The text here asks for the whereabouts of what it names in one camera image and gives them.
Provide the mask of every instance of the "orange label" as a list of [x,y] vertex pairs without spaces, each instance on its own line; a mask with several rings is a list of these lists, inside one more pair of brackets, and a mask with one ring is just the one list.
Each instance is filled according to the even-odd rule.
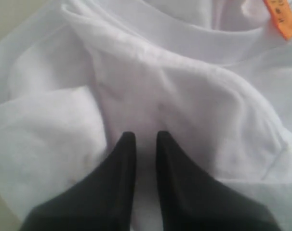
[[287,0],[264,0],[272,21],[286,40],[292,37],[292,10]]

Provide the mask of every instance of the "white fabric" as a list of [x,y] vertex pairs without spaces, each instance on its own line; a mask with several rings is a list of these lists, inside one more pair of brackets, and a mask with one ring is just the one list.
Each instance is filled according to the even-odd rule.
[[[0,43],[0,193],[21,219],[86,176],[106,143],[113,147],[131,130],[138,148],[132,227],[162,230],[155,139],[168,130],[199,166],[268,205],[292,231],[292,41],[252,2],[214,2],[200,1],[212,13],[193,21],[178,11],[193,25],[139,0],[54,1]],[[226,13],[231,6],[241,13]],[[254,13],[258,20],[250,20]],[[88,148],[81,141],[72,149],[83,137]],[[64,166],[63,158],[79,161]]]

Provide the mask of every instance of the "clothing tag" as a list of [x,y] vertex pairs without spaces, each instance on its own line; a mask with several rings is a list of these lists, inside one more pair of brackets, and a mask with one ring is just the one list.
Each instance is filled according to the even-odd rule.
[[289,40],[292,38],[292,10],[287,0],[264,0],[274,25]]

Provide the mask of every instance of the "white cloth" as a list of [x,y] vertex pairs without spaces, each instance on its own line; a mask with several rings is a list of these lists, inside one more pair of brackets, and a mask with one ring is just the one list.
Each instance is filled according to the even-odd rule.
[[[88,172],[71,172],[68,163],[59,179],[51,179],[66,155],[73,158],[80,151],[82,161],[88,152],[82,145],[63,152],[49,136],[40,136],[51,155],[61,156],[47,175],[41,169],[51,159],[42,157],[45,149],[39,141],[28,139],[47,127],[63,132],[70,147],[76,135],[84,134],[87,121],[92,130],[84,135],[95,158],[91,167],[102,159],[105,140],[111,148],[122,132],[137,135],[135,231],[162,230],[154,168],[159,130],[168,130],[215,178],[268,205],[284,230],[292,231],[292,40],[284,41],[266,11],[261,10],[258,22],[250,21],[249,1],[242,1],[247,7],[235,3],[234,9],[241,11],[228,11],[224,25],[205,23],[220,19],[236,1],[220,7],[213,7],[214,2],[206,4],[216,10],[195,18],[193,25],[139,0],[66,0],[61,7],[54,1],[0,43],[0,128],[5,128],[0,135],[0,193],[21,219],[36,204],[65,190],[71,178],[79,180]],[[243,23],[233,26],[229,22],[235,18]],[[64,90],[72,95],[69,99],[57,96],[67,88],[84,92],[79,88],[84,85],[92,93],[79,97],[71,94],[74,90]],[[84,102],[90,113],[65,113],[80,110],[79,103],[70,103],[75,96],[73,101]],[[44,102],[41,111],[34,107],[38,99]],[[63,111],[57,106],[62,101]],[[10,120],[7,115],[13,113]],[[66,135],[70,130],[57,126],[62,119],[81,120],[81,126]],[[12,126],[18,128],[13,129],[16,134],[29,127],[35,133],[19,141],[9,135]],[[31,156],[24,154],[25,148]],[[18,163],[9,161],[14,149],[36,176],[26,183],[29,201],[16,193],[25,185],[25,175]],[[32,156],[40,161],[33,162]],[[82,165],[77,162],[74,168]],[[38,187],[39,177],[46,180],[38,182],[40,188],[58,181],[62,186],[38,193],[32,188]],[[7,190],[10,182],[15,185]]]

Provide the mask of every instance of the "neckline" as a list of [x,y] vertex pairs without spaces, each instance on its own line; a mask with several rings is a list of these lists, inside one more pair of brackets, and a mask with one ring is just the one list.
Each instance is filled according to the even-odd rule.
[[211,64],[238,63],[287,43],[270,20],[256,29],[227,32],[187,24],[142,0],[94,1],[147,41]]

